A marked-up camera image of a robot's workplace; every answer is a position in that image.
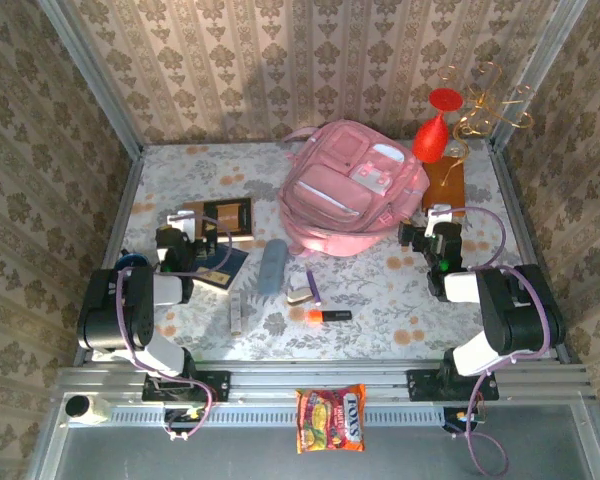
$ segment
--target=gold wire decoration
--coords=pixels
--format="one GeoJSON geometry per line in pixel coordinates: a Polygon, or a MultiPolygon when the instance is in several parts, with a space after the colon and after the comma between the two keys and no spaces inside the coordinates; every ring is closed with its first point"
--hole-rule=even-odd
{"type": "Polygon", "coordinates": [[[456,161],[449,167],[444,180],[442,180],[441,185],[443,187],[447,185],[451,170],[461,165],[469,156],[469,145],[460,135],[489,135],[498,120],[506,122],[515,128],[529,128],[534,123],[533,117],[526,111],[519,113],[514,120],[507,119],[498,113],[498,110],[502,106],[529,101],[535,93],[529,85],[517,85],[514,88],[513,100],[498,101],[492,89],[502,77],[502,67],[493,62],[481,62],[477,65],[476,70],[479,75],[492,75],[494,77],[484,89],[481,89],[476,84],[471,85],[467,82],[464,75],[458,73],[455,65],[448,65],[438,69],[438,76],[444,82],[453,81],[458,77],[462,78],[466,87],[466,94],[463,95],[463,98],[465,105],[470,107],[469,112],[463,115],[453,127],[453,138],[461,147],[451,149],[450,156],[455,158],[456,161]]]}

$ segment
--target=blue notebook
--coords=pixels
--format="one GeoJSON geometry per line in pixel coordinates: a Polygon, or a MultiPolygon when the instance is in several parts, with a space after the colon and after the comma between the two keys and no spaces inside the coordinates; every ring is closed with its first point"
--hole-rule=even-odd
{"type": "MultiPolygon", "coordinates": [[[[218,245],[216,247],[216,253],[213,256],[209,256],[204,260],[197,259],[193,262],[193,271],[198,273],[204,273],[206,270],[218,265],[227,254],[228,246],[218,245]]],[[[209,288],[217,293],[229,293],[231,287],[235,283],[236,277],[240,272],[240,269],[244,265],[248,252],[239,250],[237,248],[231,249],[231,255],[227,262],[220,267],[219,270],[211,272],[201,278],[194,278],[194,288],[196,285],[201,287],[209,288]]]]}

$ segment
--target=white cable clip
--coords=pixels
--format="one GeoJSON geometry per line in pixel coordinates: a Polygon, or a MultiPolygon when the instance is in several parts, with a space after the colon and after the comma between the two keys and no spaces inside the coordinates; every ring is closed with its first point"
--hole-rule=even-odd
{"type": "Polygon", "coordinates": [[[453,213],[434,214],[435,212],[444,212],[446,210],[451,210],[451,205],[446,203],[436,203],[429,209],[427,212],[427,228],[424,231],[425,237],[431,237],[433,235],[433,227],[435,227],[436,224],[451,222],[453,220],[453,213]]]}

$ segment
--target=gray floor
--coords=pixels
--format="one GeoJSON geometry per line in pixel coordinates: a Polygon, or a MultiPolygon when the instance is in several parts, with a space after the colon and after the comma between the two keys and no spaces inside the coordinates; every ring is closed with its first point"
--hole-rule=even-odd
{"type": "MultiPolygon", "coordinates": [[[[570,410],[499,407],[482,431],[500,440],[511,461],[508,479],[586,480],[570,410]]],[[[57,479],[62,480],[442,480],[480,477],[464,439],[430,428],[368,428],[365,453],[295,453],[290,428],[207,428],[171,442],[157,428],[72,429],[57,479]]],[[[499,467],[478,446],[487,468],[499,467]]]]}

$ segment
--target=pink backpack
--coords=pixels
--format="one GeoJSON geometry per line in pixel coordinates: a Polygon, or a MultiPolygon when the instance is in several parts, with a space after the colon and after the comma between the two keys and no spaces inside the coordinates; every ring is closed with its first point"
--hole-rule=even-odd
{"type": "Polygon", "coordinates": [[[418,208],[429,179],[402,145],[356,122],[303,128],[280,193],[282,223],[294,245],[337,257],[356,255],[394,232],[418,208]]]}

